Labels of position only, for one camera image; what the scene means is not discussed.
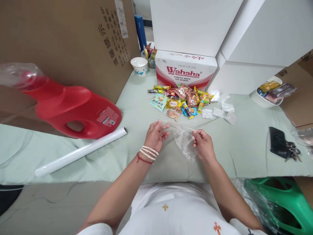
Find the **paper cup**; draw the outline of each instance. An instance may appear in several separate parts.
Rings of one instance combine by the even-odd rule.
[[[148,73],[148,61],[146,58],[136,57],[130,61],[131,65],[134,67],[135,73],[144,77]]]

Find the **white box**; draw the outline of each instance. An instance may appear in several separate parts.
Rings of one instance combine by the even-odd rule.
[[[214,75],[217,63],[214,57],[158,50],[156,77],[158,85],[177,87],[186,84],[204,90]]]
[[[247,0],[221,51],[227,61],[289,66],[313,48],[312,0]]]
[[[151,0],[156,49],[215,57],[243,0]]]
[[[216,55],[216,60],[218,68],[208,89],[237,95],[249,95],[284,68],[227,61],[220,51]]]

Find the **white roll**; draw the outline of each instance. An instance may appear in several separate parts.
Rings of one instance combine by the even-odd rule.
[[[86,156],[87,154],[111,143],[112,141],[115,141],[118,138],[121,138],[122,136],[126,135],[127,132],[124,127],[119,128],[115,130],[114,132],[101,137],[100,139],[95,140],[94,142],[81,147],[73,152],[68,153],[67,155],[64,155],[63,157],[60,157],[53,162],[50,162],[40,168],[38,168],[35,171],[35,175],[37,177],[43,177],[45,175],[51,174],[64,166],[67,166],[68,164],[71,164],[72,162]]]

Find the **small white packet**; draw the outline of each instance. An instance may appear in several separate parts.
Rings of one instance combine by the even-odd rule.
[[[210,102],[216,102],[219,99],[219,91],[218,90],[208,90],[210,95],[214,95]]]
[[[214,108],[213,109],[213,115],[219,118],[223,118],[224,117],[224,111],[220,110],[218,108]]]
[[[201,111],[202,118],[207,118],[207,119],[215,119],[216,117],[213,116],[213,110],[212,109],[203,109]]]
[[[223,103],[223,102],[225,102],[228,98],[230,98],[229,93],[223,93],[223,94],[221,95],[220,101]]]
[[[235,112],[235,107],[232,104],[222,103],[222,110],[224,112]]]
[[[235,125],[237,121],[237,116],[235,115],[234,112],[228,112],[228,114],[224,118],[232,125]]]

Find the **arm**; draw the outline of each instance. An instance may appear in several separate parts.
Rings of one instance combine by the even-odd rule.
[[[225,220],[236,218],[251,229],[263,230],[256,216],[230,181],[223,167],[216,159],[211,137],[204,130],[194,131],[194,147],[202,161],[214,197]]]
[[[161,126],[160,120],[152,123],[144,145],[160,152],[162,141],[169,136],[169,132],[163,131],[166,128],[168,126]],[[138,155],[145,161],[153,162],[141,152]],[[105,223],[115,233],[151,165],[141,160],[138,161],[138,158],[135,157],[102,195],[80,231],[97,223]]]

